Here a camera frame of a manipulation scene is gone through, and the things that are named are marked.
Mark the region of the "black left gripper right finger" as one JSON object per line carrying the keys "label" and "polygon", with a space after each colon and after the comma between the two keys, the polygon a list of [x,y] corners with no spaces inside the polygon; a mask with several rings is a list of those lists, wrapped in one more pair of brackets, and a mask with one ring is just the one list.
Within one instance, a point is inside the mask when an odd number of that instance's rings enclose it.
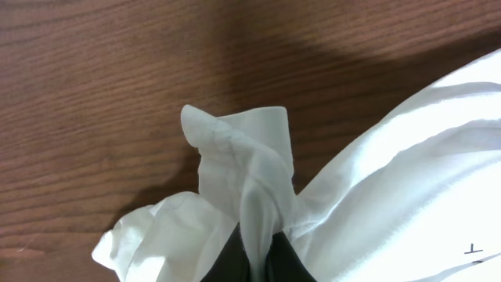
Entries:
{"label": "black left gripper right finger", "polygon": [[265,262],[266,282],[316,282],[306,270],[284,232],[272,237]]}

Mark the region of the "white printed t-shirt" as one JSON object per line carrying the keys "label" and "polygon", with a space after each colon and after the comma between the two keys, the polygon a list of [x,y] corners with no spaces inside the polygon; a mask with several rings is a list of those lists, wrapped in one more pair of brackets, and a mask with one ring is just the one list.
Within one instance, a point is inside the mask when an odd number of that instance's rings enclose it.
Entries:
{"label": "white printed t-shirt", "polygon": [[237,224],[250,281],[265,281],[284,232],[316,281],[500,278],[500,54],[427,86],[293,189],[287,111],[215,117],[182,130],[200,154],[198,191],[138,208],[92,259],[121,281],[201,281]]}

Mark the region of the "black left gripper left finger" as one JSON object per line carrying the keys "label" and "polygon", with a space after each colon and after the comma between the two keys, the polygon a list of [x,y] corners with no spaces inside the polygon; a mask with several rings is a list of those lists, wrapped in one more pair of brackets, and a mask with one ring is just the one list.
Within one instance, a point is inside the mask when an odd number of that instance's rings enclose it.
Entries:
{"label": "black left gripper left finger", "polygon": [[240,224],[237,224],[201,282],[249,282],[250,264],[243,248]]}

